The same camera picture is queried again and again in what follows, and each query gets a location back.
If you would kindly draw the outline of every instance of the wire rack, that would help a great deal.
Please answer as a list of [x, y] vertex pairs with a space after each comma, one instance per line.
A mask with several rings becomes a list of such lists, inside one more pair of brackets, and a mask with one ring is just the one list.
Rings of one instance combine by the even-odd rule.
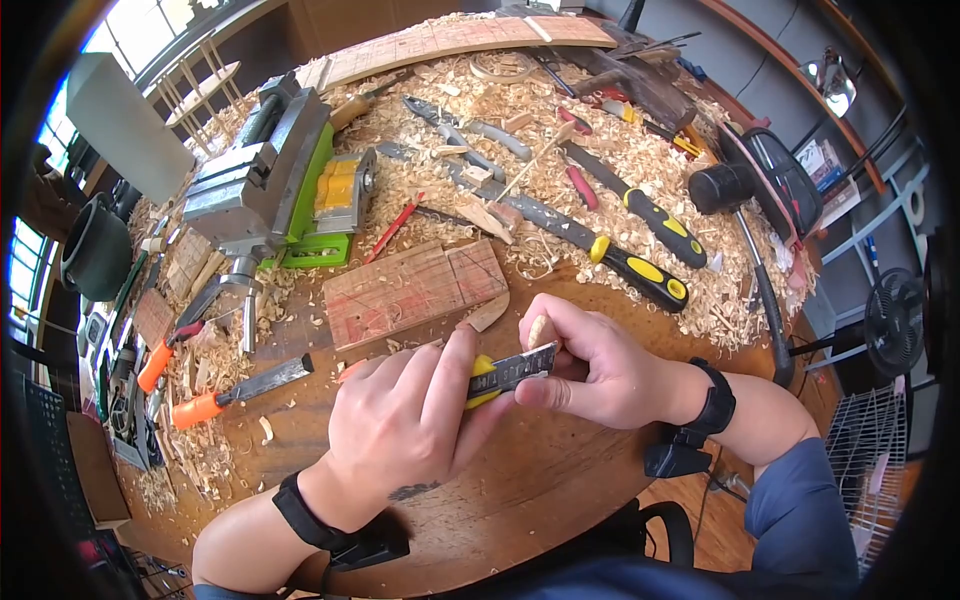
[[827, 434], [827, 456], [850, 521], [860, 577], [900, 518], [906, 396], [894, 386], [842, 398]]

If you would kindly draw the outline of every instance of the floor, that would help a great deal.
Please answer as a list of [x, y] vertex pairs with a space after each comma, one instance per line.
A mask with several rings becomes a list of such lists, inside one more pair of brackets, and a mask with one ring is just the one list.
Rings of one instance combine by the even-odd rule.
[[[803, 317], [799, 319], [792, 333], [804, 340], [815, 338]], [[800, 402], [813, 416], [821, 434], [826, 435], [833, 409], [840, 400], [841, 391], [830, 368], [811, 372], [804, 383], [803, 366], [807, 358], [797, 358], [797, 371], [790, 391], [795, 396], [799, 394]], [[717, 463], [717, 455], [722, 450], [719, 444], [708, 442], [705, 450], [713, 455], [715, 472], [735, 471], [745, 481], [753, 483], [753, 471], [750, 466], [729, 451], [722, 452], [719, 464]], [[696, 533], [698, 524], [701, 522], [700, 508], [707, 483], [706, 473], [676, 479], [661, 479], [644, 490], [637, 498], [641, 507], [663, 500], [678, 502], [686, 510], [690, 527]], [[745, 505], [738, 499], [719, 490], [707, 493], [703, 524], [700, 526], [700, 535], [696, 538], [694, 549], [695, 566], [728, 572], [750, 568], [756, 540], [743, 528], [744, 507]], [[654, 555], [655, 544], [656, 557], [664, 561], [669, 560], [666, 532], [658, 519], [651, 522], [650, 534], [651, 540], [647, 542], [647, 556]]]

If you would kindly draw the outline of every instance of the bench vise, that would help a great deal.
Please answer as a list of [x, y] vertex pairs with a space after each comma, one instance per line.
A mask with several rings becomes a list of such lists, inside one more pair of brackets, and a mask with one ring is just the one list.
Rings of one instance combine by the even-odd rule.
[[[183, 208], [183, 221], [232, 260], [220, 283], [244, 296], [245, 352], [256, 345], [256, 296], [263, 291], [256, 270], [304, 238], [313, 237], [317, 246], [314, 203], [318, 180], [330, 179], [322, 177], [324, 171], [344, 162], [355, 171], [349, 194], [356, 218], [321, 231], [345, 235], [362, 227], [375, 166], [372, 149], [333, 156], [330, 106], [313, 88], [300, 88], [293, 71], [271, 78], [257, 94], [259, 104], [236, 142], [192, 179]], [[348, 252], [348, 243], [341, 250]]]

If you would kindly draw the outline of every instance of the black pot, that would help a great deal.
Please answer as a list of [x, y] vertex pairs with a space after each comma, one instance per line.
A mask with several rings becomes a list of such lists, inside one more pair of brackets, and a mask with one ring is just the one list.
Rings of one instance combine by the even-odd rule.
[[60, 274], [67, 290], [105, 302], [114, 300], [127, 280], [133, 247], [127, 226], [104, 208], [99, 196], [86, 203], [73, 222]]

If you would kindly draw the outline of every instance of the black bag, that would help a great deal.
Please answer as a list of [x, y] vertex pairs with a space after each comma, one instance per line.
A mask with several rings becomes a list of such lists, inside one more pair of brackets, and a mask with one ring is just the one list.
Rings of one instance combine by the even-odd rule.
[[774, 231], [790, 248], [820, 228], [824, 200], [800, 162], [773, 132], [754, 127], [743, 135], [724, 123], [720, 149], [728, 162], [745, 164], [755, 174], [754, 197]]

